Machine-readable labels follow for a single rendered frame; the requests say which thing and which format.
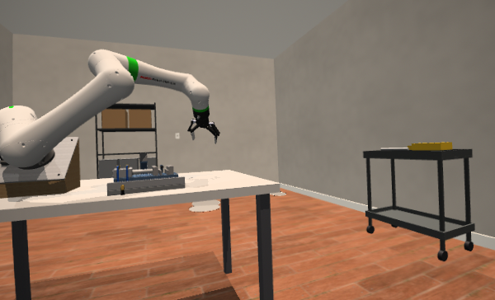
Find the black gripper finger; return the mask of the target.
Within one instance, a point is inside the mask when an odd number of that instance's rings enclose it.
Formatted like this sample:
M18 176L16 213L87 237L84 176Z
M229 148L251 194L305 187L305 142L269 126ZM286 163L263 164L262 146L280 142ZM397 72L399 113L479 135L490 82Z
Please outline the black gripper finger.
M187 130L188 132L189 132L189 131L191 132L192 140L194 140L194 139L195 139L195 133L194 133L194 131L195 131L196 129L198 129L198 128L201 126L201 124L198 124L198 125L196 125L196 126L192 129L191 127L192 127L192 125L193 125L195 122L196 122L196 121L195 121L194 119L192 119L192 121L191 121L191 125L190 125L189 129Z
M212 123L209 123L209 124L210 125L208 127L205 124L203 124L203 127L205 127L206 129L208 129L214 135L214 144L216 144L217 143L217 138L218 138L217 136L219 136L220 132L216 128L215 122L212 122Z

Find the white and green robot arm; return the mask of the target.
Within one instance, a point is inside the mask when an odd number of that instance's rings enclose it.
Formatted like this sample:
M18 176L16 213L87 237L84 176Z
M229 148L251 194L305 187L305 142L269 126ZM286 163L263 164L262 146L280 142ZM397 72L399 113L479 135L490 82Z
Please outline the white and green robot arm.
M104 49L89 56L88 67L95 78L39 119L32 109L21 105L0 110L2 166L31 170L48 164L54 158L54 147L92 117L129 96L135 84L183 92L191 100L196 119L210 115L209 90L190 74L156 68Z

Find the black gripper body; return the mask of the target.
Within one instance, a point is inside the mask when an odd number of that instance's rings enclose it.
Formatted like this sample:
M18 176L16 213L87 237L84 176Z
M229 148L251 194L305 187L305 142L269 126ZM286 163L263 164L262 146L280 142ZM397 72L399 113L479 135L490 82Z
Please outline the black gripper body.
M200 126L200 127L205 129L205 127L203 127L203 124L205 124L207 127L210 125L210 124L209 124L209 117L208 117L208 118L206 118L206 119L204 119L204 120L198 120L198 119L196 119L196 124L197 124L197 125L198 125L198 124L201 124L201 126Z

